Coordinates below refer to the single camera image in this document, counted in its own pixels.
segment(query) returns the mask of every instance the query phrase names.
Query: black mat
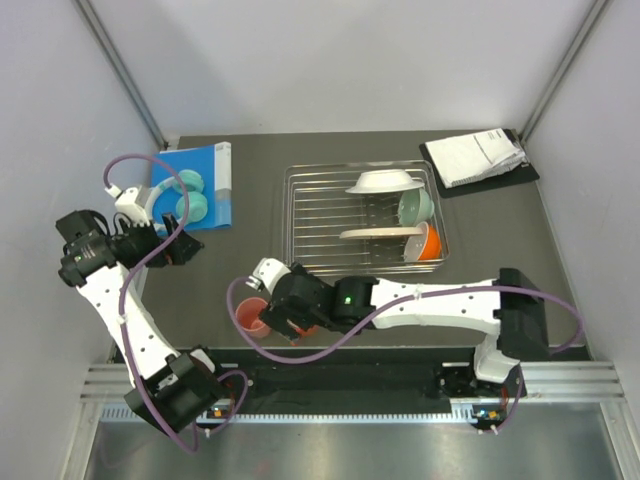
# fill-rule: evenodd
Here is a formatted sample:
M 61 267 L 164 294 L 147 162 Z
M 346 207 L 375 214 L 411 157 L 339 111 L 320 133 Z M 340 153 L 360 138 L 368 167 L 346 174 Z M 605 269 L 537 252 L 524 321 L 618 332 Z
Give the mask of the black mat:
M 505 130 L 507 137 L 512 142 L 517 142 L 518 138 L 511 130 Z M 444 182 L 442 178 L 440 178 L 440 173 L 438 173 L 438 169 L 433 163 L 433 159 L 429 154 L 429 150 L 424 143 L 420 144 L 420 153 L 422 154 L 422 158 L 424 158 L 427 162 L 431 164 L 433 167 L 433 171 L 436 176 L 436 185 L 438 187 L 438 193 L 441 198 L 453 198 L 460 197 L 462 195 L 470 195 L 472 193 L 484 192 L 487 190 L 495 190 L 496 188 L 509 187 L 511 185 L 520 185 L 522 183 L 529 183 L 540 178 L 536 169 L 530 163 L 523 163 L 510 172 L 503 173 L 502 175 L 497 175 L 495 177 L 485 178 L 480 182 L 469 183 L 467 185 L 460 185 L 459 187 L 446 188 L 444 186 Z

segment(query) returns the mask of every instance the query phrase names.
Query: gray wall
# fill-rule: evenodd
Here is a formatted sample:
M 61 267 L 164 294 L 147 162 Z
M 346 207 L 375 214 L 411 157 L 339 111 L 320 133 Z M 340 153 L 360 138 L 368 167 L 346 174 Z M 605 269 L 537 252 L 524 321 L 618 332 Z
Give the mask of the gray wall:
M 522 127 L 590 0 L 94 0 L 163 132 Z
M 596 352 L 640 420 L 640 3 L 615 0 L 529 144 Z
M 87 366 L 109 345 L 58 279 L 54 222 L 77 208 L 112 214 L 102 165 L 153 144 L 70 0 L 5 1 L 0 24 L 0 478 L 50 479 Z

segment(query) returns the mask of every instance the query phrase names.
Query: teal bowl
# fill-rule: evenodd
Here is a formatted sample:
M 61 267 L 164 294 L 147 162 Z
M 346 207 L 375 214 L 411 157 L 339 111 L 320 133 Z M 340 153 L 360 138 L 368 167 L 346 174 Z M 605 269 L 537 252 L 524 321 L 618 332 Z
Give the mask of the teal bowl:
M 407 190 L 400 197 L 398 219 L 403 227 L 415 227 L 433 217 L 436 205 L 424 188 Z

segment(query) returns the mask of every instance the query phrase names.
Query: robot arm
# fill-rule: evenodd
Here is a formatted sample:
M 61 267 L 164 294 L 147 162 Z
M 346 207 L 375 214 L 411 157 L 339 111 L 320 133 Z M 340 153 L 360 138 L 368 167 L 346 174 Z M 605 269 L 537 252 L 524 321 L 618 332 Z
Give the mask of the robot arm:
M 547 355 L 544 304 L 530 297 L 500 292 L 461 293 L 419 300 L 421 293 L 455 287 L 495 284 L 533 287 L 517 270 L 502 269 L 500 273 L 499 279 L 465 285 L 416 285 L 375 277 L 345 277 L 330 286 L 300 265 L 294 264 L 289 269 L 269 258 L 258 264 L 250 286 L 269 291 L 271 301 L 260 318 L 292 341 L 299 336 L 294 326 L 306 330 L 319 325 L 346 333 L 377 308 L 413 294 L 416 301 L 382 312 L 367 328 L 421 325 L 483 332 L 485 339 L 474 354 L 476 378 L 502 383 L 520 360 Z
M 177 226 L 170 215 L 164 217 L 164 223 L 169 234 Z M 154 227 L 124 225 L 122 233 L 112 236 L 96 222 L 95 212 L 82 210 L 58 220 L 56 228 L 67 242 L 58 274 L 93 305 L 121 352 L 124 346 L 120 326 L 126 322 L 138 372 L 154 406 L 169 426 L 179 432 L 217 402 L 227 410 L 230 392 L 216 380 L 219 368 L 202 348 L 180 354 L 171 347 L 133 286 L 125 293 L 126 318 L 118 313 L 120 291 L 129 268 L 162 243 Z M 181 232 L 147 265 L 152 268 L 182 265 L 202 247 Z M 128 361 L 127 367 L 134 385 Z M 125 401 L 137 415 L 160 429 L 135 386 L 125 395 Z

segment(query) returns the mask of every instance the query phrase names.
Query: metal dish rack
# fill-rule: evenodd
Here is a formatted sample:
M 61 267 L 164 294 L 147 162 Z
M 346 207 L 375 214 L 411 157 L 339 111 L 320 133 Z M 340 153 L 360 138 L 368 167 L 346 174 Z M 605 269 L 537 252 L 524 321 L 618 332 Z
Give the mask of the metal dish rack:
M 341 240 L 340 233 L 373 227 L 397 227 L 400 193 L 354 195 L 362 172 L 401 168 L 422 180 L 435 203 L 435 227 L 442 251 L 434 260 L 407 263 L 403 259 L 406 237 Z M 285 172 L 283 204 L 283 255 L 287 264 L 297 261 L 315 274 L 422 273 L 438 268 L 449 256 L 449 244 L 440 198 L 431 165 L 423 160 L 301 165 Z

